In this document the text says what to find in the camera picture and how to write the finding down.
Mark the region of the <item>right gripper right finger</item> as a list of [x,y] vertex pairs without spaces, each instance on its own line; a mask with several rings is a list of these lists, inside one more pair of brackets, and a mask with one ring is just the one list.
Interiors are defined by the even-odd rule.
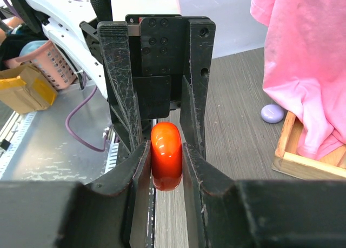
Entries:
[[183,144],[183,187],[189,247],[254,247],[234,180]]

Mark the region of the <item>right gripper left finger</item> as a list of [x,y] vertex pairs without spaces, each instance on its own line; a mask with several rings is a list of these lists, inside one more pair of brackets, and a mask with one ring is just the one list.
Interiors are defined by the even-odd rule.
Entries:
[[150,185],[150,142],[90,184],[95,212],[90,247],[145,247]]

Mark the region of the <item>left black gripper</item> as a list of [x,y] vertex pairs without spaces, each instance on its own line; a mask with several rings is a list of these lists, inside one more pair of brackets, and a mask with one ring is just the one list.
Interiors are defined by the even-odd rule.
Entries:
[[[181,101],[185,140],[205,158],[204,117],[216,24],[174,14],[126,15],[125,20],[97,26],[125,127],[119,138],[133,153],[143,139],[141,120],[165,118]],[[128,27],[135,26],[138,31],[128,35]]]

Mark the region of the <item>red earbud case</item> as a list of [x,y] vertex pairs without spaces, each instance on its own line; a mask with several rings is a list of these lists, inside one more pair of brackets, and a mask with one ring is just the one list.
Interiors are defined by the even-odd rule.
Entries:
[[151,132],[151,171],[156,189],[171,191],[182,178],[182,142],[171,122],[157,123]]

